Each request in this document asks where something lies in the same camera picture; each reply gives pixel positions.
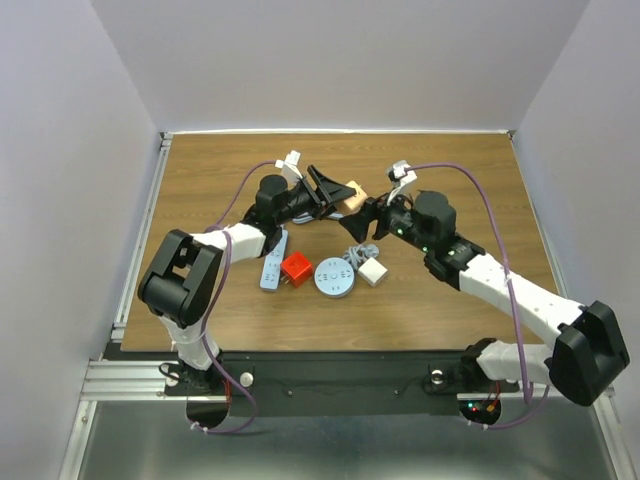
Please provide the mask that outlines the red cube socket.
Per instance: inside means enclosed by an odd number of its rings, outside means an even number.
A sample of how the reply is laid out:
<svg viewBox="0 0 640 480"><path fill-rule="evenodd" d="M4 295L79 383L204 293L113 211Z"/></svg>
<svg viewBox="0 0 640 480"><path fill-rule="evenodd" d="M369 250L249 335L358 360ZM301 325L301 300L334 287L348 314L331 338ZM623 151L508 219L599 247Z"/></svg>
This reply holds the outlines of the red cube socket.
<svg viewBox="0 0 640 480"><path fill-rule="evenodd" d="M294 288L299 288L313 275L313 266L299 251L286 257L280 265L281 280Z"/></svg>

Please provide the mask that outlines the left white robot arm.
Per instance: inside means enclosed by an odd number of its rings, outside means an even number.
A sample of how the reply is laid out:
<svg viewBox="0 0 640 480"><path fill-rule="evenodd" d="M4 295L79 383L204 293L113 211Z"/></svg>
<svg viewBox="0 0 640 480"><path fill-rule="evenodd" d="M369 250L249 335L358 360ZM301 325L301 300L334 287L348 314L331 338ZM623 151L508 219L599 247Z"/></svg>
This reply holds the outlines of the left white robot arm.
<svg viewBox="0 0 640 480"><path fill-rule="evenodd" d="M322 219L354 197L354 187L307 168L293 185L281 174L263 177L254 203L241 221L201 234L168 232L142 280L137 296L157 316L175 343L180 373L199 393L215 392L223 371L213 360L219 348L205 323L220 296L230 266L268 255L279 243L283 225L301 214Z"/></svg>

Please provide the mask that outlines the beige cube socket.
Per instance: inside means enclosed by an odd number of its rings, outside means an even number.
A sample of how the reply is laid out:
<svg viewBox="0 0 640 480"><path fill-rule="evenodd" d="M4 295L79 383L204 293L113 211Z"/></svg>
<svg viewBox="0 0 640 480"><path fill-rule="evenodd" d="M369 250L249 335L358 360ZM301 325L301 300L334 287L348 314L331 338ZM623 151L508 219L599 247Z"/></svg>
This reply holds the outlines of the beige cube socket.
<svg viewBox="0 0 640 480"><path fill-rule="evenodd" d="M340 203L339 212L343 215L356 213L368 198L368 194L354 180L347 183L347 186L355 190L355 194Z"/></svg>

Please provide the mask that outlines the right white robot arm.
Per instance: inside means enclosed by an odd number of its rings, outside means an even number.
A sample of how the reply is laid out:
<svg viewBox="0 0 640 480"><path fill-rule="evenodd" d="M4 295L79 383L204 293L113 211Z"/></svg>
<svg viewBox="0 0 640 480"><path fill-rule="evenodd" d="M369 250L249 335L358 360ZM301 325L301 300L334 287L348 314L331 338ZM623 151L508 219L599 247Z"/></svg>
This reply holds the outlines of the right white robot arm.
<svg viewBox="0 0 640 480"><path fill-rule="evenodd" d="M368 198L340 223L358 242L392 234L417 248L437 280L509 314L516 331L527 327L540 339L538 345L489 342L460 366L461 381L472 390L520 380L551 385L590 406L630 363L610 306L560 297L508 270L457 232L456 211L442 193Z"/></svg>

